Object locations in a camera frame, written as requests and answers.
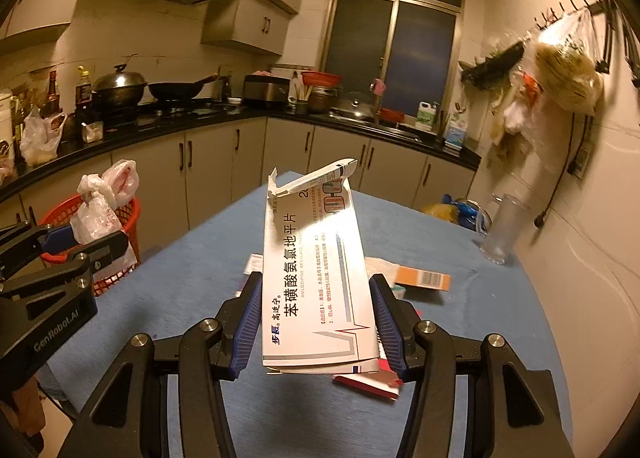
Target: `glass pitcher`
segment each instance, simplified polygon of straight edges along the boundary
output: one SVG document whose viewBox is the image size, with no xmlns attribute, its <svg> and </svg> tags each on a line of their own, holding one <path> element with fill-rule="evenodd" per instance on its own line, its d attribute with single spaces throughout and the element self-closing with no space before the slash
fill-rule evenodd
<svg viewBox="0 0 640 458">
<path fill-rule="evenodd" d="M 502 198 L 494 195 L 494 200 L 500 204 L 500 208 L 491 229 L 486 232 L 481 228 L 482 210 L 480 210 L 476 217 L 476 231 L 485 236 L 480 246 L 482 255 L 489 261 L 504 264 L 527 221 L 529 207 L 510 194 L 505 194 Z"/>
</svg>

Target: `black countertop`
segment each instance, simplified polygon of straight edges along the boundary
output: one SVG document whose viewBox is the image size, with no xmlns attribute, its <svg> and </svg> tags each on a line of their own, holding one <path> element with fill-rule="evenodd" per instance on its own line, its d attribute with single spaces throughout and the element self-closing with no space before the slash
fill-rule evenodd
<svg viewBox="0 0 640 458">
<path fill-rule="evenodd" d="M 139 106 L 139 108 L 143 112 L 145 109 L 149 109 L 145 105 Z M 348 133 L 362 134 L 405 148 L 415 149 L 415 151 L 436 156 L 437 158 L 461 165 L 473 171 L 477 170 L 480 164 L 480 156 L 470 149 L 463 148 L 460 153 L 444 149 L 434 142 L 433 135 L 412 128 L 405 128 L 405 130 L 416 134 L 420 138 L 420 141 L 398 136 L 393 134 L 392 131 L 377 128 L 375 125 L 367 122 L 335 118 L 331 115 L 298 115 L 288 111 L 252 110 L 247 108 L 224 110 L 203 104 L 203 107 L 195 108 L 190 112 L 164 113 L 159 115 L 155 111 L 149 111 L 147 114 L 142 113 L 135 122 L 124 123 L 112 128 L 108 128 L 107 125 L 105 125 L 104 138 L 91 144 L 84 144 L 81 140 L 62 142 L 58 148 L 58 156 L 46 164 L 37 167 L 28 167 L 24 162 L 17 164 L 12 177 L 5 179 L 4 184 L 0 186 L 0 202 L 7 200 L 44 177 L 50 176 L 61 169 L 70 167 L 98 154 L 110 152 L 114 149 L 129 146 L 164 134 L 199 128 L 209 124 L 221 124 L 233 120 L 259 117 L 283 118 L 285 120 L 306 122 L 307 124 L 324 126 Z"/>
</svg>

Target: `metal screw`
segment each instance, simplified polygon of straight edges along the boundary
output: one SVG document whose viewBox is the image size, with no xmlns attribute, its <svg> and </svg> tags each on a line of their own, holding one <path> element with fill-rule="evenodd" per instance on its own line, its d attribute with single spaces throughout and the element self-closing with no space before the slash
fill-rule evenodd
<svg viewBox="0 0 640 458">
<path fill-rule="evenodd" d="M 200 321 L 200 329 L 203 332 L 213 332 L 218 327 L 218 321 L 215 319 L 205 319 Z"/>
<path fill-rule="evenodd" d="M 497 333 L 489 335 L 489 344 L 495 348 L 502 348 L 504 346 L 504 337 Z"/>
<path fill-rule="evenodd" d="M 433 333 L 436 331 L 436 323 L 431 321 L 420 321 L 418 323 L 418 330 L 424 333 Z"/>
<path fill-rule="evenodd" d="M 133 346 L 138 346 L 138 347 L 144 346 L 148 342 L 149 342 L 149 337 L 143 333 L 136 334 L 131 338 L 131 344 Z"/>
</svg>

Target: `table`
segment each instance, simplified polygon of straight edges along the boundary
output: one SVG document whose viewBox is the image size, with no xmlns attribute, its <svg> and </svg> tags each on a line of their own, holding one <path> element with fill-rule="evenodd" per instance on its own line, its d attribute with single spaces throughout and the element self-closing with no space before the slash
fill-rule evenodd
<svg viewBox="0 0 640 458">
<path fill-rule="evenodd" d="M 278 184 L 293 180 L 287 173 Z M 60 387 L 80 409 L 132 335 L 183 333 L 215 315 L 241 288 L 244 265 L 262 253 L 265 186 L 234 203 L 156 254 L 97 298 L 98 314 L 49 360 Z M 562 426 L 571 440 L 569 398 L 558 350 L 536 293 L 513 258 L 498 266 L 478 251 L 475 233 L 358 192 L 353 202 L 366 256 L 452 276 L 448 292 L 407 291 L 423 319 L 452 335 L 505 336 L 529 369 L 549 369 Z M 266 375 L 256 337 L 249 364 L 223 383 L 226 413 L 239 457 L 391 457 L 402 436 L 414 385 L 395 402 L 332 383 L 331 377 Z M 466 377 L 456 382 L 451 457 L 462 456 Z M 177 377 L 170 377 L 168 428 L 172 456 L 181 456 Z"/>
</svg>

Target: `frying pan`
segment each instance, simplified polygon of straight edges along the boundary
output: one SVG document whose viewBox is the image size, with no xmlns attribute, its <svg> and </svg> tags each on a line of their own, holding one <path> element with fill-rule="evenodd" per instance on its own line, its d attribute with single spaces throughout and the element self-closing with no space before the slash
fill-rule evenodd
<svg viewBox="0 0 640 458">
<path fill-rule="evenodd" d="M 217 78 L 217 75 L 210 75 L 194 83 L 153 83 L 149 85 L 149 91 L 159 101 L 188 101 L 199 94 L 205 84 Z"/>
</svg>

